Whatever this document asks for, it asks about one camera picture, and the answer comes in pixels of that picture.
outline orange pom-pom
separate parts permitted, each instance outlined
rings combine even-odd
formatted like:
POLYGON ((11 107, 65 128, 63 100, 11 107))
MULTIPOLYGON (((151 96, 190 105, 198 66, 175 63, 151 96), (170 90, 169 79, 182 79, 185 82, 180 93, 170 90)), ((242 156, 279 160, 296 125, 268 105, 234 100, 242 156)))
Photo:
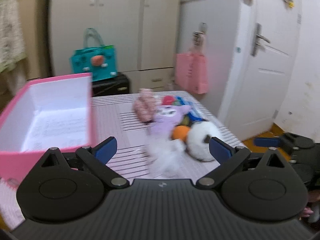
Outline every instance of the orange pom-pom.
POLYGON ((172 132, 172 139, 181 139, 182 141, 187 140, 187 134, 190 131, 190 127, 185 126, 185 125, 179 125, 176 128, 174 128, 172 132))
POLYGON ((104 57, 102 55, 94 56, 91 58, 91 65, 98 67, 101 66, 104 62, 104 57))

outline teal bag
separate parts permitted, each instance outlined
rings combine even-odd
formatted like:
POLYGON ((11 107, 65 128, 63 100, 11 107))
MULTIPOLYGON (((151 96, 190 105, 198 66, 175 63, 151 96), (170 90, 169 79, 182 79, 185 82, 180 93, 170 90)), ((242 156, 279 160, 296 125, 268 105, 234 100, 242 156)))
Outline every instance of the teal bag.
POLYGON ((113 45, 105 46, 99 33, 94 28, 88 28, 84 32, 83 49, 75 50, 70 58, 70 64, 73 73, 92 72, 92 80, 113 78, 117 76, 116 50, 113 45), (88 38, 93 37, 100 47, 88 48, 88 38), (103 56, 104 61, 100 66, 92 66, 91 58, 94 56, 103 56))

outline wardrobe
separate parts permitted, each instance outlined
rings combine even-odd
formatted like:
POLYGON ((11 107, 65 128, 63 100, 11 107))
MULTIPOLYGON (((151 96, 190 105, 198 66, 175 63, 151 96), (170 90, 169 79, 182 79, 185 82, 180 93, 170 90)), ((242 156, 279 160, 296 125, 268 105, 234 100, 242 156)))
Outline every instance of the wardrobe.
MULTIPOLYGON (((165 90, 173 72, 180 0, 50 0, 52 71, 71 73, 69 58, 93 27, 116 48, 118 71, 138 88, 165 90)), ((89 40, 89 46, 96 46, 89 40)))

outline black suitcase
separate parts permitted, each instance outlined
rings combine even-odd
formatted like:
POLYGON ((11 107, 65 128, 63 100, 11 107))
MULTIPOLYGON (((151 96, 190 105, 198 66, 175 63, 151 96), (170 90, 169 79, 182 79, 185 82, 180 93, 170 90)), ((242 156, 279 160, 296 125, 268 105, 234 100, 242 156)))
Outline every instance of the black suitcase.
POLYGON ((92 82, 94 97, 130 94, 130 81, 120 72, 115 78, 92 82))

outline open storage box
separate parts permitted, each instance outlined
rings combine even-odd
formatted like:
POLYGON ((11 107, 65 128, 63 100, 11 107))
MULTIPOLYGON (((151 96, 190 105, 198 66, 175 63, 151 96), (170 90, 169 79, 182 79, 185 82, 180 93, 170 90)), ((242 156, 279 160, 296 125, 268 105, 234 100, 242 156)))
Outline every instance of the open storage box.
POLYGON ((28 82, 0 116, 0 177, 20 183, 50 147, 91 145, 90 73, 28 82))

